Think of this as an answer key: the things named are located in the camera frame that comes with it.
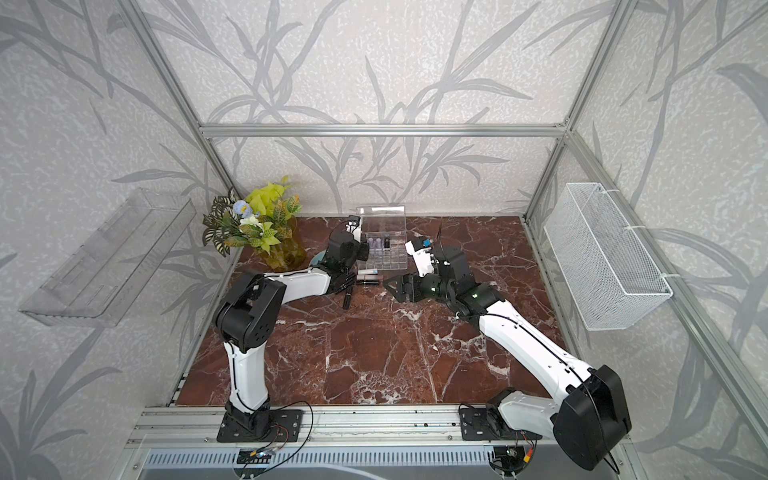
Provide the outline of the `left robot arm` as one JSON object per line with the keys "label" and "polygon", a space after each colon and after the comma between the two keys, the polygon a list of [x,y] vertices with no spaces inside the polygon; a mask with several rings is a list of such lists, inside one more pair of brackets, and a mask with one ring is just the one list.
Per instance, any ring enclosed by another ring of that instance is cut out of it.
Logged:
{"label": "left robot arm", "polygon": [[264,354],[281,307],[306,297],[340,293],[356,281],[354,265],[368,256],[357,227],[334,230],[318,263],[297,271],[242,274],[222,300],[215,326],[230,361],[228,414],[250,431],[270,425]]}

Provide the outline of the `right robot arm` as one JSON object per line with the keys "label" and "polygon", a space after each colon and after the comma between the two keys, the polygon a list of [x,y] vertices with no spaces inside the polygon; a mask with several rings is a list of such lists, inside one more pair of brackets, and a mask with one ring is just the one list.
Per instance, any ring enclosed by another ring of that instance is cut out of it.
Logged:
{"label": "right robot arm", "polygon": [[527,321],[494,286],[475,279],[463,251],[412,240],[413,272],[389,278],[385,288],[400,303],[433,300],[514,356],[548,395],[511,392],[494,410],[503,426],[552,438],[584,470],[612,463],[612,451],[632,429],[619,375],[594,368],[558,346]]}

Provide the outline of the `clear acrylic lipstick organizer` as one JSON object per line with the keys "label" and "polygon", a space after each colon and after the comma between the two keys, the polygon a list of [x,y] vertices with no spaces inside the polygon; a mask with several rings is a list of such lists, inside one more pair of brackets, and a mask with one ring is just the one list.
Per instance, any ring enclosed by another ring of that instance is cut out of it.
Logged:
{"label": "clear acrylic lipstick organizer", "polygon": [[407,238],[406,213],[404,205],[368,205],[357,208],[356,213],[362,218],[361,241],[368,244],[369,238],[390,238],[391,248],[376,249],[369,252],[368,260],[358,261],[359,270],[377,269],[381,271],[406,270],[408,255],[405,250]]}

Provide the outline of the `teal dustpan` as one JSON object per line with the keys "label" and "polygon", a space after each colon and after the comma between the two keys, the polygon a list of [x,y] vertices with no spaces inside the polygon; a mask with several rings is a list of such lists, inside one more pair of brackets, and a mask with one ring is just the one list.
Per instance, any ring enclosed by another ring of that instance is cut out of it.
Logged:
{"label": "teal dustpan", "polygon": [[318,267],[319,265],[323,265],[325,263],[325,257],[326,257],[325,251],[321,251],[317,253],[310,261],[309,266]]}

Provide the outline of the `artificial plant in vase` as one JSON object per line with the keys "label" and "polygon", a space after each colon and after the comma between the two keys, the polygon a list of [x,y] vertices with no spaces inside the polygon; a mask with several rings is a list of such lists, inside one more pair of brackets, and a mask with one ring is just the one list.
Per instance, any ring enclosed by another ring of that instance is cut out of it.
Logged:
{"label": "artificial plant in vase", "polygon": [[297,226],[302,205],[289,189],[289,178],[283,177],[244,198],[233,189],[215,197],[203,216],[203,244],[224,257],[234,248],[250,247],[275,272],[298,269],[306,259]]}

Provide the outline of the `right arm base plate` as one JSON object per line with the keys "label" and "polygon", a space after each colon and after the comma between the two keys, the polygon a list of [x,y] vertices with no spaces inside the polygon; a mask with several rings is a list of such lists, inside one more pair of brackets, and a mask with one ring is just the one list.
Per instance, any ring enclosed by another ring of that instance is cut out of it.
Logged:
{"label": "right arm base plate", "polygon": [[473,406],[460,403],[458,408],[461,436],[465,441],[526,440],[538,441],[541,435],[527,430],[515,430],[502,419],[498,409],[490,404]]}

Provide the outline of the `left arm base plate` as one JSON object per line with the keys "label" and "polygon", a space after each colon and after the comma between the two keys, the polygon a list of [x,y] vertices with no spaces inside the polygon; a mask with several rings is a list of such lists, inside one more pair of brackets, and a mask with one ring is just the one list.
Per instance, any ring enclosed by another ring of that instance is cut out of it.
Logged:
{"label": "left arm base plate", "polygon": [[245,413],[228,403],[216,441],[294,443],[298,441],[302,417],[301,409],[260,408]]}

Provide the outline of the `aluminium front rail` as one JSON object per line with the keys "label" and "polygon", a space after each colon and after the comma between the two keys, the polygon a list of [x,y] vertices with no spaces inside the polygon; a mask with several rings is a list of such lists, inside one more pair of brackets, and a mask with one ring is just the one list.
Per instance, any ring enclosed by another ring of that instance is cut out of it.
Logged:
{"label": "aluminium front rail", "polygon": [[[434,405],[300,405],[298,440],[290,447],[321,446],[455,446],[468,428],[454,404]],[[222,407],[152,407],[131,431],[128,448],[224,448],[216,441]]]}

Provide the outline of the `clear plastic wall shelf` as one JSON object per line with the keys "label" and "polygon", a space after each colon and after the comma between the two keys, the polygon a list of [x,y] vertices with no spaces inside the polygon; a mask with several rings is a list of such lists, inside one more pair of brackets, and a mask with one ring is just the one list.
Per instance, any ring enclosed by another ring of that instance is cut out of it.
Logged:
{"label": "clear plastic wall shelf", "polygon": [[116,326],[195,215],[187,196],[134,190],[19,312],[47,326]]}

